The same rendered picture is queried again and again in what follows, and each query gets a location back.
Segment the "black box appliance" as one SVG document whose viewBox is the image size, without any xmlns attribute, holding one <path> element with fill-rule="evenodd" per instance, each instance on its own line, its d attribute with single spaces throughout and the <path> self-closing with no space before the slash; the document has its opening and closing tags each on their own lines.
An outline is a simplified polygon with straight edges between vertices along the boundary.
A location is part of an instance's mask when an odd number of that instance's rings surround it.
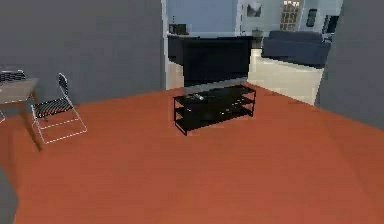
<svg viewBox="0 0 384 224">
<path fill-rule="evenodd" d="M 188 35 L 188 27 L 186 24 L 170 24 L 169 33 L 175 35 Z"/>
</svg>

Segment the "dark potted house plant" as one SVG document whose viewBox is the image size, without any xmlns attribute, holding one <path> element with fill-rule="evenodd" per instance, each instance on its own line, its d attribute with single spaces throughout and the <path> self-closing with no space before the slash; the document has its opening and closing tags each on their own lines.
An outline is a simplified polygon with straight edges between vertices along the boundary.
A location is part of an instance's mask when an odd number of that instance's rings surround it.
<svg viewBox="0 0 384 224">
<path fill-rule="evenodd" d="M 262 47 L 262 40 L 263 40 L 263 31 L 256 29 L 252 31 L 252 47 L 254 49 L 260 49 Z"/>
</svg>

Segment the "brown wooden table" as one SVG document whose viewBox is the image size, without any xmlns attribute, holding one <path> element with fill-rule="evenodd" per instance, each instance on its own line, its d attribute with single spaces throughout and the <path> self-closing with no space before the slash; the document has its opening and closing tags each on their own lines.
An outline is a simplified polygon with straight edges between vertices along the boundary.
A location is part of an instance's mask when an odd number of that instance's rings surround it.
<svg viewBox="0 0 384 224">
<path fill-rule="evenodd" d="M 15 107 L 19 109 L 19 114 L 24 122 L 33 143 L 38 151 L 41 151 L 41 145 L 33 131 L 32 124 L 29 122 L 26 102 L 30 96 L 38 102 L 36 96 L 37 78 L 30 78 L 22 81 L 7 82 L 0 85 L 0 109 Z"/>
</svg>

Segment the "dark blue sofa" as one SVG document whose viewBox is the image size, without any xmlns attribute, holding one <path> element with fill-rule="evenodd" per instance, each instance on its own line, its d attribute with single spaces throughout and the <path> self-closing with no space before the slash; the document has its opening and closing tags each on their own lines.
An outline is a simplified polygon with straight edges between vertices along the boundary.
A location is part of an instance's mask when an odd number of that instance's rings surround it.
<svg viewBox="0 0 384 224">
<path fill-rule="evenodd" d="M 331 43 L 321 33 L 310 31 L 274 30 L 263 39 L 263 58 L 305 65 L 325 66 Z"/>
</svg>

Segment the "grey framed wall picture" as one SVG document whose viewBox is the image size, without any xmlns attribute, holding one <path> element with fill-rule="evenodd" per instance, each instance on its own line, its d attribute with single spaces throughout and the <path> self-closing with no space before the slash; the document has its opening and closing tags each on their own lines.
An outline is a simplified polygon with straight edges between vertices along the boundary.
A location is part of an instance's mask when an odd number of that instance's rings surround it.
<svg viewBox="0 0 384 224">
<path fill-rule="evenodd" d="M 247 16 L 248 17 L 259 17 L 262 11 L 261 3 L 249 3 L 247 5 Z"/>
</svg>

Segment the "dark kitchen counter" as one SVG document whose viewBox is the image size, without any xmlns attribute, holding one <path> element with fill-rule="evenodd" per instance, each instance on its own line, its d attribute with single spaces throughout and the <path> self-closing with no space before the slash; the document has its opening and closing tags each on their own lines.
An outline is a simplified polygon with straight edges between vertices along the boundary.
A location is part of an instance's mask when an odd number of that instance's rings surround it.
<svg viewBox="0 0 384 224">
<path fill-rule="evenodd" d="M 252 48 L 252 36 L 191 36 L 168 34 L 168 59 L 176 64 L 183 65 L 184 47 L 189 43 L 198 45 L 229 46 L 235 47 L 245 45 L 248 49 Z"/>
</svg>

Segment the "pale paned window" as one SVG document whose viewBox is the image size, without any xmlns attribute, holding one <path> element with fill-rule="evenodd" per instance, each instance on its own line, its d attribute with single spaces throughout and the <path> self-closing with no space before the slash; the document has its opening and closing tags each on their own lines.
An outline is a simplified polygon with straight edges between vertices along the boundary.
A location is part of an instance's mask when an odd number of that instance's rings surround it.
<svg viewBox="0 0 384 224">
<path fill-rule="evenodd" d="M 280 29 L 294 31 L 297 25 L 301 0 L 283 0 Z"/>
</svg>

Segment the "black television stand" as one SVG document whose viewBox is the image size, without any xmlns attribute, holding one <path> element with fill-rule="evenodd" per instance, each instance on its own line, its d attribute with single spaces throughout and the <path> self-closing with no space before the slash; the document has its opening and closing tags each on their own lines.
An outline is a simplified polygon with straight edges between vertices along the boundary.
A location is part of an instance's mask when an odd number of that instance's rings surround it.
<svg viewBox="0 0 384 224">
<path fill-rule="evenodd" d="M 191 94 L 199 94 L 204 100 L 187 99 L 189 94 L 173 98 L 174 124 L 184 135 L 192 130 L 254 114 L 256 90 L 241 84 Z"/>
</svg>

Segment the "black television set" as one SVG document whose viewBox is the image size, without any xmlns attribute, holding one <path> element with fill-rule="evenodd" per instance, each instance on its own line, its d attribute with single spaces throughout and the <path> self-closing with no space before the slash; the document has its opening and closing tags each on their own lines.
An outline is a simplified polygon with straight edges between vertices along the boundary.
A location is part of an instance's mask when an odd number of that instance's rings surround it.
<svg viewBox="0 0 384 224">
<path fill-rule="evenodd" d="M 245 82 L 252 50 L 249 36 L 197 38 L 184 44 L 184 94 Z"/>
</svg>

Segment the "black framed wall picture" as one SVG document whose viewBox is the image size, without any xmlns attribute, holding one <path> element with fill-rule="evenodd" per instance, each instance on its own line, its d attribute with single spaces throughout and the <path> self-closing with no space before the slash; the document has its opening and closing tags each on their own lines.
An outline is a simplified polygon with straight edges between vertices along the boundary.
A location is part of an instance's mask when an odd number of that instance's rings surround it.
<svg viewBox="0 0 384 224">
<path fill-rule="evenodd" d="M 338 16 L 327 15 L 324 20 L 322 33 L 323 34 L 334 33 L 338 23 L 338 19 L 339 19 Z"/>
<path fill-rule="evenodd" d="M 308 11 L 308 16 L 307 16 L 307 21 L 306 21 L 306 26 L 307 27 L 313 27 L 315 25 L 316 14 L 317 14 L 317 10 L 316 9 L 310 9 Z"/>
</svg>

